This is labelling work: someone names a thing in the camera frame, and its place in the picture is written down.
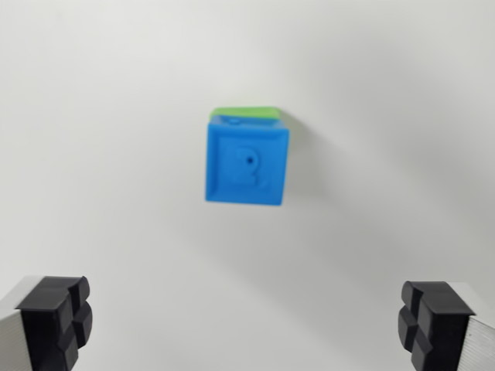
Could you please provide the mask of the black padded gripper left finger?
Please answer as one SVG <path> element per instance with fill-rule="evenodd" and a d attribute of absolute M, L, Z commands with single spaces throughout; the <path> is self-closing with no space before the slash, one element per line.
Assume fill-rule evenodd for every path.
<path fill-rule="evenodd" d="M 72 370 L 93 327 L 82 277 L 26 276 L 1 299 L 2 370 Z"/>

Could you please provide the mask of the black padded gripper right finger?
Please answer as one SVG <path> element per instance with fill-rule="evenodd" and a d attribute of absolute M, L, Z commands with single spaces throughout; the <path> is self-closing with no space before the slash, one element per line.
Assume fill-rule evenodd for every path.
<path fill-rule="evenodd" d="M 494 369 L 494 309 L 466 283 L 406 281 L 398 335 L 420 371 Z"/>

